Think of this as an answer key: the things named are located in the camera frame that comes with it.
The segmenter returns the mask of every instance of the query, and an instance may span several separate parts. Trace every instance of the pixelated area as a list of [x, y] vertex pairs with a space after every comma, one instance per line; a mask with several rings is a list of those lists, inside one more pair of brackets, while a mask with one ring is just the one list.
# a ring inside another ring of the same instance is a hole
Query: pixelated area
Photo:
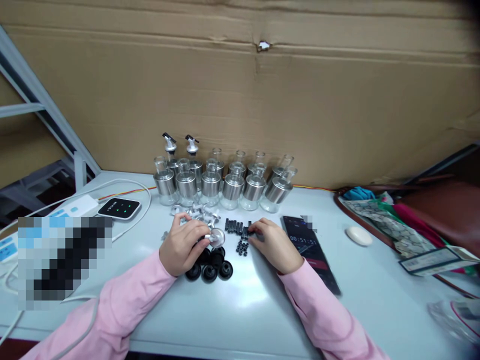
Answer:
[[88, 279], [112, 247], [111, 217], [20, 217], [18, 309], [49, 310]]
[[315, 234], [318, 234], [318, 230], [314, 227], [313, 218], [310, 215], [300, 215], [303, 221], [306, 223], [306, 226], [311, 229]]

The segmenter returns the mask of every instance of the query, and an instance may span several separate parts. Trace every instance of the table surface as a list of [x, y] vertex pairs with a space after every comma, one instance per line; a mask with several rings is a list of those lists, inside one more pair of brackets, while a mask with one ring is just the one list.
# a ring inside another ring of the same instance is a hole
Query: table surface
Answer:
[[[86, 185], [91, 189], [113, 179], [130, 179], [154, 186], [151, 175], [104, 171]], [[119, 182], [93, 191], [99, 198], [138, 189]], [[104, 283], [156, 251], [170, 229], [170, 208], [161, 206], [156, 190], [145, 217], [105, 251], [89, 278], [75, 292], [98, 295]], [[124, 196], [139, 200], [145, 211], [145, 192]], [[458, 294], [433, 277], [407, 274], [398, 255], [377, 238], [370, 247], [349, 240], [345, 230], [356, 223], [344, 215], [326, 191], [295, 188], [279, 213], [218, 209], [219, 227], [225, 219], [256, 221], [267, 217], [277, 224], [281, 216], [311, 216], [313, 227], [342, 290], [340, 301], [357, 317], [372, 339], [392, 359], [473, 359], [473, 349], [443, 331], [427, 312], [427, 304], [451, 300]], [[115, 222], [113, 236], [130, 223]], [[226, 235], [225, 258], [233, 265], [228, 281], [210, 284], [180, 277], [131, 335], [130, 349], [146, 353], [205, 359], [318, 359], [275, 271], [252, 246], [248, 256], [235, 252], [239, 237]], [[57, 328], [79, 302], [53, 310], [24, 313], [11, 337], [40, 341]], [[0, 291], [0, 332], [17, 310], [16, 296]]]

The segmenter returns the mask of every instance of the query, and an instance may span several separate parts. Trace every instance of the hand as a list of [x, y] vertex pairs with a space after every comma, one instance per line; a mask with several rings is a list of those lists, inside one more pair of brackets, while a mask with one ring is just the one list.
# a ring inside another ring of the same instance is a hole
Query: hand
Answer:
[[[183, 218], [188, 222], [180, 226]], [[170, 232], [158, 250], [158, 256], [165, 270], [174, 277], [190, 270], [210, 244], [208, 239], [202, 239], [197, 243], [198, 239], [207, 234], [210, 234], [210, 229], [204, 222], [192, 220], [186, 212], [176, 214]]]
[[250, 225], [248, 230], [263, 234], [264, 241], [249, 237], [248, 242], [260, 250], [270, 264], [282, 274], [291, 274], [304, 263], [304, 258], [299, 254], [285, 231], [273, 221], [262, 217]]

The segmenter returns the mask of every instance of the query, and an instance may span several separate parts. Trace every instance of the black rubber stopper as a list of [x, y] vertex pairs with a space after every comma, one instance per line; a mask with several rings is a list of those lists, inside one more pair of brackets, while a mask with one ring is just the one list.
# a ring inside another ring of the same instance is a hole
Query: black rubber stopper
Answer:
[[211, 251], [212, 254], [214, 253], [220, 253], [223, 257], [225, 257], [225, 249], [223, 246], [220, 246], [219, 248], [213, 249]]
[[201, 277], [207, 283], [211, 283], [212, 281], [214, 281], [217, 278], [217, 275], [218, 271], [212, 265], [206, 265], [201, 273]]
[[198, 259], [195, 261], [198, 265], [207, 265], [210, 263], [210, 250], [207, 248], [203, 249], [203, 252], [200, 254]]
[[224, 262], [225, 258], [221, 252], [213, 251], [210, 255], [210, 265], [212, 265], [215, 269], [219, 269], [222, 263]]
[[185, 276], [188, 280], [195, 281], [200, 277], [202, 273], [202, 268], [199, 264], [193, 264], [192, 268], [185, 273]]
[[228, 280], [232, 277], [233, 273], [234, 273], [234, 268], [232, 267], [232, 264], [229, 261], [224, 261], [221, 263], [220, 270], [218, 271], [218, 274], [220, 275], [221, 278]]

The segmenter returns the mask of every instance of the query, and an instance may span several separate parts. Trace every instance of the phone screen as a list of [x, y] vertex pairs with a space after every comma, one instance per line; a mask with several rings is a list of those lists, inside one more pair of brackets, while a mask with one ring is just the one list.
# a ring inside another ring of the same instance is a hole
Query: phone screen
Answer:
[[300, 217], [283, 217], [285, 231], [298, 252], [321, 277], [327, 288], [335, 295], [341, 295], [337, 281], [320, 246], [312, 225]]

